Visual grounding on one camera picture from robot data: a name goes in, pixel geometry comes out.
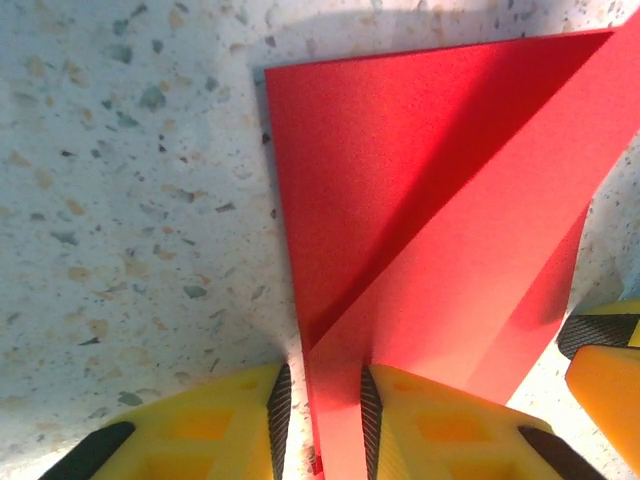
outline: folded paper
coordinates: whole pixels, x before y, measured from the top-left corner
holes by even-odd
[[[640,127],[619,30],[267,70],[327,479],[366,478],[365,362],[504,403],[557,331],[586,208]]]

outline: granite countertop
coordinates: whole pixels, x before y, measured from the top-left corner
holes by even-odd
[[[308,478],[263,69],[614,26],[639,4],[3,0],[0,477],[37,477],[127,409],[287,358],[286,474]],[[573,304],[640,283],[639,171],[632,146],[594,200]],[[563,361],[550,348],[511,405],[634,478]]]

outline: yellow plastic part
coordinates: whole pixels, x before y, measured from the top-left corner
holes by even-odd
[[[272,480],[267,401],[281,365],[137,408],[135,432],[92,480]]]
[[[370,367],[383,404],[378,480],[562,480],[517,430],[545,422],[391,367]]]
[[[581,315],[621,315],[625,313],[640,314],[640,298],[630,298],[600,305],[582,312]]]
[[[566,380],[578,403],[640,475],[640,349],[582,347]]]
[[[640,315],[640,298],[630,298],[592,308],[583,315],[623,315],[637,313]],[[630,347],[640,347],[640,320],[629,340]]]

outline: black rubber pad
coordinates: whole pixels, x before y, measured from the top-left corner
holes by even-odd
[[[639,314],[571,315],[558,334],[560,353],[573,360],[580,347],[626,347],[640,321]]]
[[[283,365],[267,402],[273,478],[282,480],[291,418],[291,369]]]
[[[518,431],[563,480],[606,480],[560,437],[530,426]]]
[[[382,431],[382,401],[369,367],[362,367],[360,379],[360,403],[362,408],[362,431],[367,460],[367,479],[378,476],[380,433]]]
[[[135,429],[131,422],[119,422],[90,433],[40,480],[89,480]]]

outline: speckled countertop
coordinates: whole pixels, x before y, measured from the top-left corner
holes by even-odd
[[[0,477],[109,417],[288,358],[310,433],[262,70],[622,23],[640,0],[0,2]],[[640,154],[596,197],[572,304],[640,278]],[[634,478],[553,348],[511,404]]]

